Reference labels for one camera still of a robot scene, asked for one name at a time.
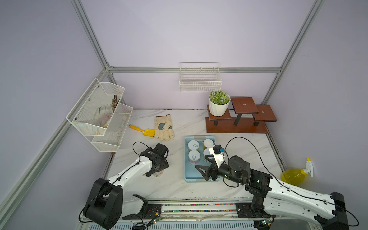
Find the green label can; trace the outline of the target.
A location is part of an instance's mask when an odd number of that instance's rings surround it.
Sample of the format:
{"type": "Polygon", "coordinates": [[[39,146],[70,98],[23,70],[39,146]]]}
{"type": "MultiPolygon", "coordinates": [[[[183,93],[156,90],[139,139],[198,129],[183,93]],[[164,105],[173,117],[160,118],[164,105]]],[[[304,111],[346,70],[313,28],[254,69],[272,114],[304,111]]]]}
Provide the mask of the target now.
{"type": "Polygon", "coordinates": [[[209,162],[209,160],[206,159],[206,156],[209,156],[210,155],[210,151],[209,151],[209,148],[206,148],[203,150],[203,159],[205,162],[209,162]]]}

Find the light blue plastic basket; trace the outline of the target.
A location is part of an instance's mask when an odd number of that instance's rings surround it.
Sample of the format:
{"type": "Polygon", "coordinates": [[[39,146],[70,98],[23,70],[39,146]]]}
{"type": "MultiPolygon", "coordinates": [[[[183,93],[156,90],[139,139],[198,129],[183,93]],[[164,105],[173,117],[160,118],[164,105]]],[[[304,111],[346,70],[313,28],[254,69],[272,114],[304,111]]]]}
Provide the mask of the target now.
{"type": "Polygon", "coordinates": [[[209,166],[210,163],[209,162],[205,162],[204,159],[203,159],[203,141],[205,139],[211,139],[214,141],[214,144],[216,144],[216,139],[214,136],[188,136],[188,137],[185,137],[185,144],[184,144],[184,147],[185,147],[185,150],[184,150],[184,153],[185,153],[185,180],[187,182],[190,182],[190,183],[194,183],[194,182],[213,182],[212,180],[208,180],[206,181],[202,175],[199,173],[199,171],[195,168],[196,165],[203,165],[203,166],[209,166]],[[188,149],[188,142],[191,141],[191,140],[196,140],[199,142],[199,148],[197,151],[200,152],[200,155],[201,155],[201,159],[199,161],[198,164],[196,165],[192,165],[189,163],[189,160],[188,160],[188,153],[189,153],[189,149],[188,149]]]}

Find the white lid can orange label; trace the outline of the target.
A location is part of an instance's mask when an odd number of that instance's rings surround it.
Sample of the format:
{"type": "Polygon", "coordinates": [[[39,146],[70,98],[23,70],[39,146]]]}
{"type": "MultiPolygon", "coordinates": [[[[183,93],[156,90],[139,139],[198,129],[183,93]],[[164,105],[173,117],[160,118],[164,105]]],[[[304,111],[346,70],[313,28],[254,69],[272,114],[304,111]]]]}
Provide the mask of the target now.
{"type": "Polygon", "coordinates": [[[203,149],[208,149],[214,147],[214,141],[211,139],[205,139],[203,141],[203,149]]]}

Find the can with yellow label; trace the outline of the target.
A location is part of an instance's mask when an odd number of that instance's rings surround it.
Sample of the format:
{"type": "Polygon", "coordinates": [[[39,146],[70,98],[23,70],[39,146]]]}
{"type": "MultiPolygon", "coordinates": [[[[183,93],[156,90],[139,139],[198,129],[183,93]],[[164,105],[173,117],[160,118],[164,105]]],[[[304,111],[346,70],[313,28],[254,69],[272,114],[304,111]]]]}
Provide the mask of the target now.
{"type": "Polygon", "coordinates": [[[199,142],[196,140],[191,140],[187,144],[189,151],[198,150],[199,142]]]}

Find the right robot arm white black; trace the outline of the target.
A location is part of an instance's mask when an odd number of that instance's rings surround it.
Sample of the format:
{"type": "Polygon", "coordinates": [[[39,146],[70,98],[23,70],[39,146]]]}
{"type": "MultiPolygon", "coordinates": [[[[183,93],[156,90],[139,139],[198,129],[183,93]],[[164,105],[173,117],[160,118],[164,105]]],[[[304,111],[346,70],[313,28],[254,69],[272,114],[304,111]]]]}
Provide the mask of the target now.
{"type": "Polygon", "coordinates": [[[209,152],[205,158],[210,165],[197,165],[195,168],[207,181],[222,177],[244,186],[253,195],[251,210],[256,217],[282,215],[314,223],[324,230],[348,230],[352,227],[342,194],[317,193],[282,182],[271,172],[252,169],[237,155],[226,162],[226,149],[220,145],[210,148],[209,152]]]}

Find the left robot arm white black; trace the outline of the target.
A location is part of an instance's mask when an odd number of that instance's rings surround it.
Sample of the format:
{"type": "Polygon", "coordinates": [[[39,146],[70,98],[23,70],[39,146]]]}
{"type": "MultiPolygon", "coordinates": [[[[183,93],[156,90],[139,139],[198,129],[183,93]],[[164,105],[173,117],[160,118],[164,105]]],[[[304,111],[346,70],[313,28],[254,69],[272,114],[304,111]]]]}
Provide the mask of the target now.
{"type": "Polygon", "coordinates": [[[99,178],[94,182],[86,204],[78,216],[79,222],[84,223],[81,219],[84,216],[88,223],[94,222],[110,230],[121,218],[135,216],[142,220],[147,216],[149,201],[138,194],[124,198],[124,191],[141,176],[150,177],[167,169],[169,150],[165,145],[158,143],[155,148],[148,147],[137,155],[137,160],[120,173],[109,179],[99,178]]]}

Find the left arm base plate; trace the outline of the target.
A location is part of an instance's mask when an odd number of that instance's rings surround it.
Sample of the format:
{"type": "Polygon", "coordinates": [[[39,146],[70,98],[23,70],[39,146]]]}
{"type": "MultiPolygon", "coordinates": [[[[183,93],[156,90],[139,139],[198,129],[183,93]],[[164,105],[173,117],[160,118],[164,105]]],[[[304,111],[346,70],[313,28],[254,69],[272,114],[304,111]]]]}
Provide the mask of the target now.
{"type": "Polygon", "coordinates": [[[122,217],[123,220],[133,219],[133,220],[152,220],[155,217],[158,217],[158,214],[161,214],[162,204],[148,204],[143,206],[142,210],[138,214],[131,214],[125,217],[122,217]]]}

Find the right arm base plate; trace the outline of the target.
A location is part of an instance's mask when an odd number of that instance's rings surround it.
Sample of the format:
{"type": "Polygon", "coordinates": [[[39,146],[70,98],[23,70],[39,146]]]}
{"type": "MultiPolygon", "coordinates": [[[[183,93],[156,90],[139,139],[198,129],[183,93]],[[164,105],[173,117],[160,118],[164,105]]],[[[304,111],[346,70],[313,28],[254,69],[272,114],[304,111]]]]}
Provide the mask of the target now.
{"type": "Polygon", "coordinates": [[[276,215],[270,215],[263,209],[254,208],[252,203],[240,202],[236,203],[236,212],[238,218],[275,218],[276,215]]]}

